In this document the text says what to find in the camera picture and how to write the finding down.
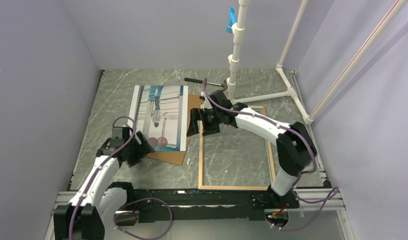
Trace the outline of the printed photo with white border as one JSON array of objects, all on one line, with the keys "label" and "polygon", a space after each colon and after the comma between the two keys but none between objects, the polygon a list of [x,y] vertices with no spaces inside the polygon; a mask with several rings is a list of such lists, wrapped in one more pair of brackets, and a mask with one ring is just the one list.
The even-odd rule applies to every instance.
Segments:
[{"label": "printed photo with white border", "polygon": [[188,96],[185,85],[134,87],[129,117],[155,151],[186,150]]}]

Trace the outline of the blue wooden picture frame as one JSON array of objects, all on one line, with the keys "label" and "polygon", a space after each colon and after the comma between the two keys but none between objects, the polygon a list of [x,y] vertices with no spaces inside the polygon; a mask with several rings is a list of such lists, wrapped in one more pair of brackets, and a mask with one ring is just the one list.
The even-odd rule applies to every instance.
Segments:
[{"label": "blue wooden picture frame", "polygon": [[198,189],[264,191],[275,180],[271,142],[250,131],[220,125],[220,132],[199,134]]}]

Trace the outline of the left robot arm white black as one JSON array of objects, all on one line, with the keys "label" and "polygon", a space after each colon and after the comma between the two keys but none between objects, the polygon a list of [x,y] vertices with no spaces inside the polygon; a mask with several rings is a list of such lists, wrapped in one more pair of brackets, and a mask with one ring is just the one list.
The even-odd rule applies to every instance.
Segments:
[{"label": "left robot arm white black", "polygon": [[116,211],[134,206],[133,185],[112,178],[122,164],[133,167],[155,150],[145,134],[140,131],[132,134],[131,130],[128,126],[112,129],[112,136],[97,150],[92,170],[81,188],[66,205],[56,207],[55,239],[102,240]]}]

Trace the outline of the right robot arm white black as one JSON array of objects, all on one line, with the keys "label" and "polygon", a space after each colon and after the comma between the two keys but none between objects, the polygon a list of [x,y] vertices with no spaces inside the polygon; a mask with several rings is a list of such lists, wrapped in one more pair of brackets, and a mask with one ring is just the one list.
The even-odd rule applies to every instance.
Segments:
[{"label": "right robot arm white black", "polygon": [[316,170],[314,143],[304,124],[276,121],[257,113],[248,105],[233,104],[225,94],[217,90],[207,96],[211,108],[192,108],[187,136],[201,133],[202,136],[217,134],[220,125],[232,126],[252,132],[274,143],[278,152],[280,170],[268,187],[268,203],[278,208],[287,200],[287,194],[295,186],[305,168],[313,165],[310,173]]}]

